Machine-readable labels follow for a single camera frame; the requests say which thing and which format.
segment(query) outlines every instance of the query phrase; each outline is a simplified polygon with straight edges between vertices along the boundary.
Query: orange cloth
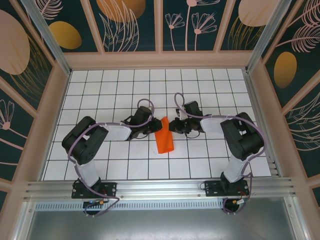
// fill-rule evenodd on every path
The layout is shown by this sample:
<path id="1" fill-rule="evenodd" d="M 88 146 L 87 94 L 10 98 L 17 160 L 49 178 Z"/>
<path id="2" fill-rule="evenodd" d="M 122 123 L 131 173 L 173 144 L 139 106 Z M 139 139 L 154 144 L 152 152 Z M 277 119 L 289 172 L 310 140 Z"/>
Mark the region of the orange cloth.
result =
<path id="1" fill-rule="evenodd" d="M 172 132 L 169 131 L 169 121 L 165 116 L 161 119 L 162 129 L 155 132 L 155 141 L 159 154 L 172 152 L 174 148 L 174 141 L 172 139 Z"/>

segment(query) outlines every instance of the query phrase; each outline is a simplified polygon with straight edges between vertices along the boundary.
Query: beige circle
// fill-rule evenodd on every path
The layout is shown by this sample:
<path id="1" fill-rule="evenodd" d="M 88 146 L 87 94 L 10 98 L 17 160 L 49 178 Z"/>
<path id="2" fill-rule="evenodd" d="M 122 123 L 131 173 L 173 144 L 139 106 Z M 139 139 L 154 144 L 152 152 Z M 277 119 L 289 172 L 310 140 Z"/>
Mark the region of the beige circle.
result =
<path id="1" fill-rule="evenodd" d="M 29 58 L 26 31 L 13 16 L 0 10 L 0 69 L 12 75 L 21 74 L 28 66 Z"/>
<path id="2" fill-rule="evenodd" d="M 128 11 L 129 9 L 132 10 L 136 19 L 141 17 L 146 9 L 146 0 L 96 0 L 96 3 L 104 15 L 116 22 L 124 22 L 125 9 L 123 3 Z"/>
<path id="3" fill-rule="evenodd" d="M 49 28 L 60 47 L 76 49 L 81 46 L 80 33 L 71 24 L 65 21 L 55 21 L 50 24 Z"/>
<path id="4" fill-rule="evenodd" d="M 279 0 L 241 0 L 238 14 L 240 21 L 249 27 L 268 23 Z"/>
<path id="5" fill-rule="evenodd" d="M 288 87 L 294 79 L 296 71 L 297 60 L 295 55 L 288 51 L 281 53 L 274 65 L 275 84 L 281 89 Z"/>

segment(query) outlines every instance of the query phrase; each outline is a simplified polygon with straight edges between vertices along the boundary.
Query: flower illustration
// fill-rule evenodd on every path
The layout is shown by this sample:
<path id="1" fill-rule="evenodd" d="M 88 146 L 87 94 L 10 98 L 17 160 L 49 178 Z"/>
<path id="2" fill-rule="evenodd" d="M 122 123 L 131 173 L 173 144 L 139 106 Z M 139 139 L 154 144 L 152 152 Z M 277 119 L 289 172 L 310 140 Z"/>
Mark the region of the flower illustration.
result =
<path id="1" fill-rule="evenodd" d="M 186 0 L 186 4 L 188 4 L 189 7 L 195 7 L 195 6 L 205 6 L 205 5 L 212 5 L 212 4 L 217 4 L 219 3 L 220 0 L 209 0 L 209 1 L 204 1 L 204 0 Z"/>
<path id="2" fill-rule="evenodd" d="M 172 29 L 177 29 L 177 28 L 181 28 L 185 26 L 185 22 L 183 21 L 183 18 L 181 16 L 181 13 L 179 14 L 172 14 L 172 16 L 170 15 L 170 13 L 165 15 L 165 20 L 166 23 L 169 26 L 170 29 L 170 34 L 171 34 L 171 43 L 172 43 L 172 47 L 173 47 L 173 51 L 175 51 L 175 45 L 174 45 L 174 39 L 172 36 Z"/>
<path id="3" fill-rule="evenodd" d="M 188 4 L 188 12 L 186 14 L 185 39 L 184 39 L 184 47 L 186 51 L 188 51 L 188 24 L 189 24 L 190 8 L 195 6 L 207 6 L 207 5 L 218 4 L 219 2 L 220 0 L 186 0 L 186 4 Z"/>
<path id="4" fill-rule="evenodd" d="M 14 115 L 15 104 L 11 101 L 6 105 L 3 99 L 0 100 L 0 129 L 8 130 L 10 129 L 11 119 Z"/>
<path id="5" fill-rule="evenodd" d="M 194 50 L 197 50 L 197 36 L 199 34 L 212 33 L 217 30 L 217 25 L 214 25 L 216 20 L 214 18 L 214 13 L 207 14 L 204 13 L 199 19 L 199 13 L 192 14 L 192 25 L 195 33 L 194 40 Z"/>
<path id="6" fill-rule="evenodd" d="M 15 130 L 11 129 L 11 120 L 12 117 L 14 115 L 14 110 L 15 110 L 15 104 L 11 101 L 8 102 L 8 105 L 6 105 L 6 102 L 1 99 L 0 100 L 0 130 L 9 130 L 17 135 L 19 135 L 20 137 L 23 138 L 27 138 L 26 136 L 16 132 Z M 23 150 L 24 148 L 21 146 L 18 146 L 12 142 L 9 142 L 7 140 L 4 140 L 2 138 L 0 138 L 0 142 L 5 143 L 11 147 L 14 147 L 16 149 L 20 149 Z"/>

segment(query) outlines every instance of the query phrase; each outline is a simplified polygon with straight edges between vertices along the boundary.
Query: purple cable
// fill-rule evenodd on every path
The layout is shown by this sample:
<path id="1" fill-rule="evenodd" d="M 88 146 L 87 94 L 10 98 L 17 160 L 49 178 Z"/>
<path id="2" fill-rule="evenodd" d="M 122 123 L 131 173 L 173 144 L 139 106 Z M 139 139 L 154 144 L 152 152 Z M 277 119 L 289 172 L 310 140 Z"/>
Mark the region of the purple cable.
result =
<path id="1" fill-rule="evenodd" d="M 242 117 L 238 117 L 238 116 L 229 116 L 229 115 L 209 115 L 209 116 L 197 116 L 197 115 L 192 115 L 192 114 L 189 114 L 187 113 L 186 111 L 184 111 L 178 104 L 177 102 L 177 95 L 180 95 L 182 97 L 182 106 L 185 104 L 185 98 L 184 98 L 184 95 L 180 92 L 177 92 L 175 95 L 174 95 L 174 103 L 175 105 L 177 106 L 177 108 L 184 114 L 186 114 L 187 116 L 189 117 L 192 117 L 192 118 L 198 118 L 198 119 L 211 119 L 211 118 L 226 118 L 226 119 L 237 119 L 237 120 L 240 120 L 242 122 L 245 122 L 246 124 L 249 124 L 251 127 L 253 127 L 259 134 L 260 136 L 262 137 L 263 139 L 263 149 L 261 152 L 258 152 L 257 154 L 255 155 L 251 155 L 248 159 L 248 161 L 244 164 L 242 170 L 241 170 L 241 175 L 243 177 L 249 177 L 250 176 L 250 190 L 249 190 L 249 196 L 248 198 L 250 198 L 251 196 L 251 190 L 252 190 L 252 178 L 253 178 L 253 175 L 252 175 L 252 172 L 250 172 L 248 175 L 244 175 L 244 172 L 247 168 L 247 166 L 249 165 L 249 163 L 255 159 L 256 157 L 259 157 L 261 154 L 263 154 L 266 149 L 267 149 L 267 139 L 266 139 L 266 136 L 264 135 L 264 133 L 256 126 L 254 125 L 252 122 L 242 118 Z M 233 213 L 231 212 L 230 210 L 226 209 L 225 208 L 225 204 L 226 204 L 226 201 L 228 200 L 228 198 L 225 198 L 223 200 L 223 204 L 222 204 L 222 210 L 225 212 L 225 213 Z M 243 211 L 244 207 L 245 207 L 246 204 L 244 204 L 244 206 L 238 211 L 238 213 L 240 213 L 241 211 Z"/>
<path id="2" fill-rule="evenodd" d="M 118 123 L 118 122 L 99 122 L 99 123 L 95 123 L 93 124 L 92 126 L 90 126 L 89 128 L 87 128 L 83 133 L 81 133 L 81 135 L 74 141 L 74 143 L 71 145 L 69 151 L 68 151 L 68 160 L 70 160 L 73 164 L 74 164 L 74 169 L 75 169 L 75 172 L 76 174 L 78 175 L 79 177 L 79 180 L 83 183 L 83 185 L 92 193 L 100 196 L 100 197 L 103 197 L 104 199 L 115 199 L 116 201 L 114 203 L 112 203 L 109 207 L 107 207 L 105 210 L 103 211 L 100 211 L 98 212 L 97 214 L 95 215 L 89 215 L 87 213 L 87 209 L 90 207 L 90 206 L 93 206 L 94 204 L 90 204 L 88 205 L 85 209 L 84 209 L 84 213 L 86 214 L 87 217 L 91 217 L 91 218 L 94 218 L 94 217 L 98 217 L 98 216 L 101 216 L 102 214 L 106 213 L 109 209 L 111 209 L 117 202 L 119 202 L 119 198 L 116 197 L 116 196 L 108 196 L 108 195 L 105 195 L 105 194 L 101 194 L 97 191 L 94 191 L 91 189 L 90 186 L 88 186 L 88 184 L 86 183 L 86 181 L 82 178 L 81 176 L 81 173 L 79 172 L 79 169 L 78 169 L 78 166 L 76 164 L 76 161 L 73 160 L 71 158 L 71 153 L 73 151 L 73 149 L 75 148 L 75 146 L 77 145 L 77 143 L 80 141 L 80 139 L 86 135 L 87 132 L 89 132 L 91 129 L 97 127 L 97 126 L 107 126 L 107 125 L 119 125 L 119 126 L 125 126 L 125 127 L 128 127 L 128 128 L 139 128 L 139 127 L 142 127 L 144 125 L 146 125 L 147 123 L 149 123 L 152 118 L 154 117 L 154 114 L 155 114 L 155 105 L 152 103 L 152 101 L 150 101 L 149 99 L 146 99 L 146 98 L 142 98 L 138 101 L 137 103 L 137 108 L 139 108 L 139 103 L 141 101 L 148 101 L 150 104 L 151 104 L 151 116 L 148 118 L 148 120 L 142 124 L 139 124 L 139 125 L 129 125 L 129 124 L 125 124 L 125 123 Z"/>

